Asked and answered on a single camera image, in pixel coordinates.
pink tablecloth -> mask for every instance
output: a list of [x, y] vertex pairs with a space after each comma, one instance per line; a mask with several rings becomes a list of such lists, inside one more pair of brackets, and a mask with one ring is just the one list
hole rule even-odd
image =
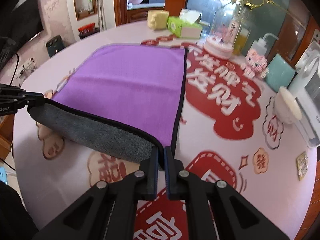
[[[242, 57], [226, 62], [191, 44], [195, 41], [168, 36], [167, 30], [148, 29], [146, 22], [98, 33], [45, 62], [22, 88], [54, 90], [69, 71], [105, 44], [149, 39], [153, 41], [145, 43], [164, 46], [189, 42], [183, 44], [190, 53], [176, 158], [203, 179], [226, 180], [294, 239], [310, 203], [316, 151], [307, 148], [294, 125], [278, 121], [273, 112], [275, 93], [264, 82], [243, 76], [237, 65]], [[303, 151], [307, 151], [309, 170], [299, 181], [296, 158]], [[22, 196], [39, 228], [101, 178], [117, 181], [138, 169], [136, 164], [106, 157], [36, 126], [26, 109], [15, 117], [14, 153]], [[184, 203], [168, 202], [164, 187], [164, 173], [159, 172], [158, 198], [138, 205], [135, 239], [157, 239], [161, 230], [172, 239], [187, 239]], [[157, 221], [170, 232], [157, 227]]]

teal box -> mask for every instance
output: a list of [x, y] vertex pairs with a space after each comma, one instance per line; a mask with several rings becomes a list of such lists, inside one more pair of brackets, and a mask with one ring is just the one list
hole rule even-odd
[[275, 55], [268, 69], [265, 81], [275, 92], [278, 92], [281, 86], [288, 87], [295, 74], [294, 69], [279, 54]]

white bowl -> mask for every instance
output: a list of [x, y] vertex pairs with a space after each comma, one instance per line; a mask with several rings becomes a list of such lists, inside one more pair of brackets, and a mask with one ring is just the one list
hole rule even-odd
[[275, 99], [275, 113], [281, 122], [292, 124], [302, 118], [300, 107], [285, 87], [280, 87]]

tissue box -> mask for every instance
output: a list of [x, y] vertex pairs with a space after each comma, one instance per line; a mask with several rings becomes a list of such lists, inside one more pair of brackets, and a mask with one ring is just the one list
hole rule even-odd
[[199, 39], [202, 31], [202, 26], [197, 23], [191, 24], [185, 22], [179, 17], [170, 16], [168, 18], [168, 29], [178, 38]]

small picture card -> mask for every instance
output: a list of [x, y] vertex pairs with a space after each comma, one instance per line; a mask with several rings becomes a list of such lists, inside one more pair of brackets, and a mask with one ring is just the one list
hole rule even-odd
[[303, 152], [297, 158], [297, 168], [299, 180], [302, 180], [308, 171], [308, 157], [306, 152]]

